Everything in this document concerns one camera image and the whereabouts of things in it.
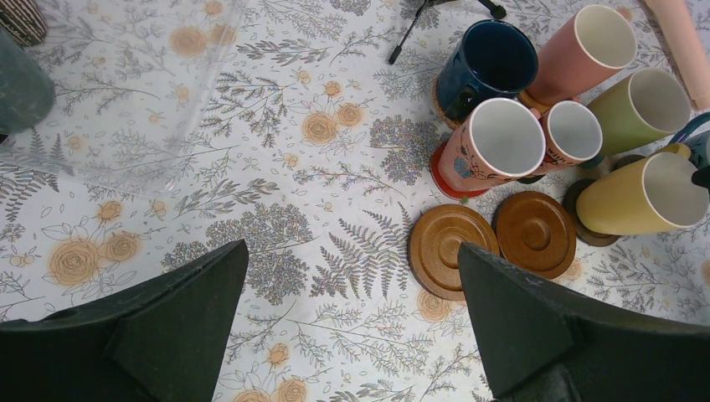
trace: pink mug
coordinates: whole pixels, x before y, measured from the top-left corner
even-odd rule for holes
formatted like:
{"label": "pink mug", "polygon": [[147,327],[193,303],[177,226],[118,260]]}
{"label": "pink mug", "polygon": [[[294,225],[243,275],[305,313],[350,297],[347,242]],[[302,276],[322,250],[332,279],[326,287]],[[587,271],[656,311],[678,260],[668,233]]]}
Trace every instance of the pink mug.
{"label": "pink mug", "polygon": [[603,136],[594,113],[586,106],[563,100],[543,113],[545,157],[533,175],[546,174],[579,165],[601,150]]}
{"label": "pink mug", "polygon": [[538,75],[521,101],[544,111],[580,95],[631,64],[636,48],[633,28],[616,10],[584,7],[540,49]]}
{"label": "pink mug", "polygon": [[507,98],[479,104],[432,157],[431,172],[441,192],[475,197],[535,171],[545,155],[538,118]]}

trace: yellow container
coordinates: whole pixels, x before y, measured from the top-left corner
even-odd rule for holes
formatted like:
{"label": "yellow container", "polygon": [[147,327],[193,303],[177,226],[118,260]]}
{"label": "yellow container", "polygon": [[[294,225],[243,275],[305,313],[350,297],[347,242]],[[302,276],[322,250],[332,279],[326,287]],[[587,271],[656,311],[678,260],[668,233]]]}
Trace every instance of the yellow container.
{"label": "yellow container", "polygon": [[710,204],[707,190],[691,182],[695,172],[683,155],[657,153],[586,188],[577,200],[577,214],[584,226],[608,235],[692,227]]}

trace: orange mug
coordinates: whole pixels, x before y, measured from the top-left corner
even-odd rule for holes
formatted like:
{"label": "orange mug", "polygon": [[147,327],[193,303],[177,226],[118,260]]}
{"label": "orange mug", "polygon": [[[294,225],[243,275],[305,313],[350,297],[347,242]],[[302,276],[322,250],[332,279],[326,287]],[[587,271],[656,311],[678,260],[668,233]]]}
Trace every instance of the orange mug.
{"label": "orange mug", "polygon": [[636,47],[633,28],[616,10],[584,7],[540,49],[538,75],[521,101],[544,111],[580,95],[631,64]]}

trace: mug handle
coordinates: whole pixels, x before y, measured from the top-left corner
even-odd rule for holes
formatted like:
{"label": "mug handle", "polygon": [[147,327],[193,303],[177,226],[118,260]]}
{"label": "mug handle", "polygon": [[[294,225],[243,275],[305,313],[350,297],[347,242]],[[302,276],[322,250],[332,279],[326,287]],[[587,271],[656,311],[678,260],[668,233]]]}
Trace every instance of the mug handle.
{"label": "mug handle", "polygon": [[461,113],[468,109],[477,93],[476,88],[470,84],[467,84],[466,87],[461,90],[456,99],[451,102],[449,107],[444,112],[444,116],[451,121],[459,121]]}
{"label": "mug handle", "polygon": [[690,147],[688,147],[688,145],[683,144],[681,142],[677,142],[674,144],[666,145],[665,147],[659,149],[658,151],[653,152],[651,155],[649,155],[649,157],[652,157],[652,156],[656,155],[657,153],[661,153],[661,152],[677,153],[678,155],[680,155],[686,159],[690,159],[690,156],[691,156]]}
{"label": "mug handle", "polygon": [[676,133],[673,138],[668,142],[668,145],[671,145],[676,142],[682,142],[685,141],[695,130],[700,128],[703,124],[707,123],[710,121],[710,111],[706,111],[705,113],[701,113],[695,117],[693,117],[685,127],[682,128],[679,132]]}

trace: cork coaster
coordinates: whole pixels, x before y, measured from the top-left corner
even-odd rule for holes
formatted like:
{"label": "cork coaster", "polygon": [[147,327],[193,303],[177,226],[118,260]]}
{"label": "cork coaster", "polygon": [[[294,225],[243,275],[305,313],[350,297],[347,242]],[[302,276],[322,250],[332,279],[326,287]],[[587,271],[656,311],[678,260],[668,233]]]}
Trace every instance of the cork coaster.
{"label": "cork coaster", "polygon": [[523,92],[517,94],[517,99],[520,101],[520,103],[524,104],[526,107],[536,109],[537,111],[540,112],[542,115],[544,112],[550,110],[552,106],[546,106],[543,105],[542,103],[538,103],[536,100],[534,100],[526,90]]}
{"label": "cork coaster", "polygon": [[449,120],[445,114],[446,112],[444,109],[441,109],[441,106],[439,105],[439,97],[436,96],[436,83],[439,82],[439,77],[436,77],[436,80],[434,80],[434,84],[431,86],[431,97],[434,99],[434,107],[436,108],[436,111],[439,112],[439,117],[441,120],[446,123],[446,125],[451,129],[451,130],[456,130],[461,126],[461,123],[458,121],[452,121]]}
{"label": "cork coaster", "polygon": [[544,178],[545,178],[544,174],[540,174],[537,176],[526,176],[524,178],[519,178],[517,180],[517,182],[522,183],[522,184],[535,184]]}
{"label": "cork coaster", "polygon": [[593,247],[606,247],[616,243],[621,236],[615,234],[597,233],[593,230],[589,230],[586,226],[584,226],[584,224],[582,224],[582,221],[579,220],[579,216],[577,215],[577,198],[579,198],[579,195],[595,181],[596,180],[592,178],[585,178],[569,186],[567,193],[564,195],[562,205],[569,214],[570,218],[572,218],[574,229],[577,231],[577,236],[584,243]]}
{"label": "cork coaster", "polygon": [[447,300],[465,300],[459,274],[459,246],[473,243],[499,255],[491,226],[463,205],[431,209],[414,225],[409,237],[409,263],[427,291]]}
{"label": "cork coaster", "polygon": [[456,191],[453,188],[449,186],[449,184],[446,184],[444,181],[444,178],[441,177],[441,173],[439,173],[439,161],[441,160],[441,154],[444,153],[444,148],[446,147],[446,142],[443,144],[439,145],[438,148],[436,148],[436,151],[434,151],[434,155],[431,156],[430,162],[429,162],[429,170],[431,171],[431,178],[434,179],[434,183],[436,183],[436,187],[439,188],[439,190],[447,197],[453,198],[453,199],[463,199],[463,198],[474,198],[478,197],[479,195],[482,195],[488,189],[483,189],[483,190],[475,190],[475,191]]}
{"label": "cork coaster", "polygon": [[493,219],[503,257],[547,279],[572,264],[577,237],[572,219],[547,194],[525,191],[506,198]]}

